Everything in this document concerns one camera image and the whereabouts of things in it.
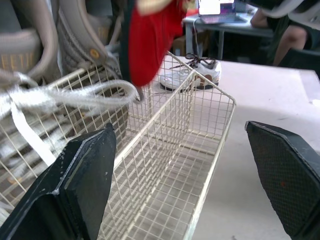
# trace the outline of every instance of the table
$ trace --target table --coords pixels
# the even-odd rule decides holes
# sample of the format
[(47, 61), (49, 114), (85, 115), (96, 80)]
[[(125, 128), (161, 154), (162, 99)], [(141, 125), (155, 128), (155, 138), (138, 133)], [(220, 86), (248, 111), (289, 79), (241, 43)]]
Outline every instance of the table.
[(237, 13), (237, 15), (243, 19), (246, 19), (247, 22), (238, 22), (238, 23), (224, 23), (224, 24), (205, 24), (203, 23), (198, 15), (188, 16), (183, 20), (185, 24), (185, 37), (186, 37), (186, 53), (193, 53), (193, 24), (195, 22), (195, 27), (197, 30), (212, 30), (219, 31), (219, 40), (218, 40), (218, 60), (223, 58), (223, 49), (224, 49), (224, 34), (234, 33), (242, 34), (256, 37), (272, 38), (273, 32), (268, 28), (254, 28), (250, 24), (250, 20), (253, 17), (251, 14), (247, 13)]
[(237, 106), (193, 240), (290, 240), (258, 177), (245, 123), (301, 135), (320, 154), (320, 82), (310, 70), (221, 61), (219, 83)]

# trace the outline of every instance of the white sneaker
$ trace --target white sneaker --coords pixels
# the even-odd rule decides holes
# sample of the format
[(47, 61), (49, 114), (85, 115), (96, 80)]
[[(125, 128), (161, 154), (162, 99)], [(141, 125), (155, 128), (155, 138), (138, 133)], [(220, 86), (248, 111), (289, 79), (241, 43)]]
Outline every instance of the white sneaker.
[[(219, 61), (210, 57), (198, 57), (191, 53), (188, 53), (185, 58), (190, 60), (186, 63), (187, 65), (195, 69), (213, 84), (219, 84), (219, 80), (221, 78), (221, 63)], [(180, 71), (170, 72), (160, 77), (160, 84), (164, 89), (174, 91), (182, 84), (190, 72), (191, 71), (186, 67), (182, 68)], [(195, 80), (195, 88), (204, 90), (212, 89), (213, 86), (198, 77)]]

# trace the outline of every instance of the cable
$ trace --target cable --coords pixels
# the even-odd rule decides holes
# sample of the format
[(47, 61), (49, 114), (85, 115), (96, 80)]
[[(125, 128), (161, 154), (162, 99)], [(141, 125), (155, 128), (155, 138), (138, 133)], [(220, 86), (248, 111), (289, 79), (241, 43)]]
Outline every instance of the cable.
[(196, 21), (199, 20), (200, 17), (197, 17), (196, 19), (193, 20), (193, 30), (195, 32), (195, 44), (196, 44), (196, 51), (197, 51), (197, 55), (200, 56), (200, 51), (199, 51), (199, 44), (198, 44), (198, 33), (197, 33), (197, 29), (196, 29)]

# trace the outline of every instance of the metal wire mesh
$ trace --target metal wire mesh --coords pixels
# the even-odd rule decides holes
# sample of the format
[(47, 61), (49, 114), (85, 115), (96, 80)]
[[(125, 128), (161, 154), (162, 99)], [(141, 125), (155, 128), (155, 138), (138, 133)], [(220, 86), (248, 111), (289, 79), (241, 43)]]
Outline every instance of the metal wire mesh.
[[(161, 77), (186, 69), (189, 74), (179, 79), (176, 91), (162, 89)], [(194, 91), (197, 78), (213, 88)], [(78, 70), (52, 87), (77, 89), (108, 80), (104, 68), (95, 66)], [(69, 139), (108, 122), (115, 126), (117, 155), (99, 240), (190, 239), (227, 137), (235, 101), (175, 56), (165, 57), (153, 84), (143, 91), (143, 104), (98, 116), (65, 105), (53, 114), (27, 115), (30, 126), (56, 156)], [(114, 96), (123, 91), (99, 94)], [(0, 216), (5, 220), (46, 166), (9, 118), (0, 122), (0, 130), (0, 146), (12, 145), (7, 155), (0, 148), (0, 210), (5, 211)], [(20, 175), (17, 168), (23, 169)]]

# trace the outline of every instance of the laptop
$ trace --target laptop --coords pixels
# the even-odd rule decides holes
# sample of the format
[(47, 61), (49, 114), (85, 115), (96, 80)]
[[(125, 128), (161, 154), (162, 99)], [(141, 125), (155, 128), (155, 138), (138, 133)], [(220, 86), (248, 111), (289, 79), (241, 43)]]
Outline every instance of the laptop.
[(235, 0), (198, 0), (199, 17), (206, 24), (245, 23), (237, 16)]

